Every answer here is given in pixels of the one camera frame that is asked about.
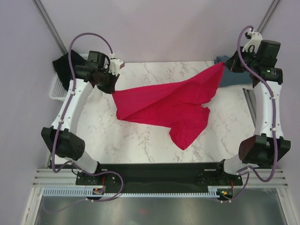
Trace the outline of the red t shirt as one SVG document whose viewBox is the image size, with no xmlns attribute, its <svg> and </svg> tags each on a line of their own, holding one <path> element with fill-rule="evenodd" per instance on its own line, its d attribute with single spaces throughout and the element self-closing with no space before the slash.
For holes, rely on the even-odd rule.
<svg viewBox="0 0 300 225">
<path fill-rule="evenodd" d="M 185 150 L 207 127 L 210 102 L 225 65 L 218 63 L 182 82 L 116 91 L 112 97 L 119 120 L 169 128 L 174 144 Z"/>
</svg>

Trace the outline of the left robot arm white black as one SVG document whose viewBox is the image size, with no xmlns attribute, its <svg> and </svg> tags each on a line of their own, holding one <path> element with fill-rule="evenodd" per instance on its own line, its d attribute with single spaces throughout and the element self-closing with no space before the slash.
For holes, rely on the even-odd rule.
<svg viewBox="0 0 300 225">
<path fill-rule="evenodd" d="M 103 173 L 98 170 L 98 162 L 85 151 L 85 142 L 76 135 L 77 125 L 83 107 L 97 87 L 106 94 L 115 92 L 115 84 L 120 76 L 124 61 L 101 52 L 90 51 L 83 65 L 71 69 L 71 80 L 67 96 L 58 116 L 50 127 L 44 127 L 41 136 L 52 154 L 52 158 L 64 158 L 68 163 L 87 173 L 87 180 L 99 184 Z"/>
</svg>

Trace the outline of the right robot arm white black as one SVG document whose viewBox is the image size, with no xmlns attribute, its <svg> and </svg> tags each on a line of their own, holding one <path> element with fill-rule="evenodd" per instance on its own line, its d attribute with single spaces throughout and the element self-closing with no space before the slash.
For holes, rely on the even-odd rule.
<svg viewBox="0 0 300 225">
<path fill-rule="evenodd" d="M 241 142 L 239 152 L 224 160 L 223 168 L 215 172 L 215 180 L 226 184 L 248 168 L 277 166 L 277 162 L 290 150 L 291 142 L 284 138 L 280 122 L 279 97 L 283 71 L 276 68 L 281 44 L 271 40 L 248 41 L 240 47 L 225 65 L 232 72 L 250 70 L 256 100 L 256 122 L 252 137 Z"/>
</svg>

